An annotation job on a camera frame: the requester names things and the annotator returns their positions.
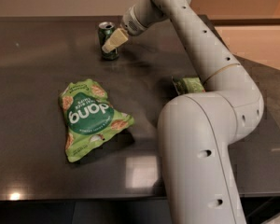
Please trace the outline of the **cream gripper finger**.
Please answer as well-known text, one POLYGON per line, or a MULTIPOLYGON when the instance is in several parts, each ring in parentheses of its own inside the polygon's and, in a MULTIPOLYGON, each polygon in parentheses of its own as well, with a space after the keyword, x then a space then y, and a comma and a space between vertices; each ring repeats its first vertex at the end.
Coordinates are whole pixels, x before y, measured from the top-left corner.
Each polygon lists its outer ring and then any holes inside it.
POLYGON ((127 42, 128 39, 129 39, 129 35, 128 35, 127 31, 123 28, 118 28, 106 40, 106 42, 102 46, 102 51, 104 53, 110 53, 114 49, 117 49, 122 44, 127 42))

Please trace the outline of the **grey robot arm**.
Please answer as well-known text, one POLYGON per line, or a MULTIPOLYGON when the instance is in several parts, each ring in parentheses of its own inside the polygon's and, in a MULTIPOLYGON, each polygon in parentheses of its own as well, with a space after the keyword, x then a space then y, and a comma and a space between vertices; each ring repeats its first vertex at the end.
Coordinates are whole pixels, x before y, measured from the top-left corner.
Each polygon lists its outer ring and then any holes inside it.
POLYGON ((159 115, 158 136, 173 224, 246 224, 228 146, 258 126, 264 102, 239 61, 190 8, 191 0, 140 0, 103 49, 170 20, 204 90, 179 95, 159 115))

